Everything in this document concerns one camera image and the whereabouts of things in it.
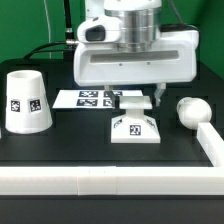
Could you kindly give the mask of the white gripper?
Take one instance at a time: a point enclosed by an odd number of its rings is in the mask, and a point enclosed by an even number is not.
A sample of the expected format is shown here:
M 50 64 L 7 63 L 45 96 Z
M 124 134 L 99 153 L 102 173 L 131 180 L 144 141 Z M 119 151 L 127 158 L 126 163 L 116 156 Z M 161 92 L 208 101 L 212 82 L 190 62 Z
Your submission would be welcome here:
M 99 16 L 77 30 L 74 80 L 80 86 L 104 86 L 115 107 L 111 86 L 157 84 L 156 106 L 165 83 L 190 82 L 196 76 L 199 32 L 189 26 L 126 25 Z

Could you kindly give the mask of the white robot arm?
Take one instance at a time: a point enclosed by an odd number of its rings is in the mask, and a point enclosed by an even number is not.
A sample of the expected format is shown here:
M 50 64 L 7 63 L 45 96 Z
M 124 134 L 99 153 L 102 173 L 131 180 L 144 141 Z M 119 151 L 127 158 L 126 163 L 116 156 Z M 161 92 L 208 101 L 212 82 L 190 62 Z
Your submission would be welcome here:
M 74 80 L 102 86 L 114 104 L 115 86 L 155 84 L 160 99 L 168 83 L 196 76 L 199 31 L 161 22 L 162 0 L 85 0 L 77 29 Z

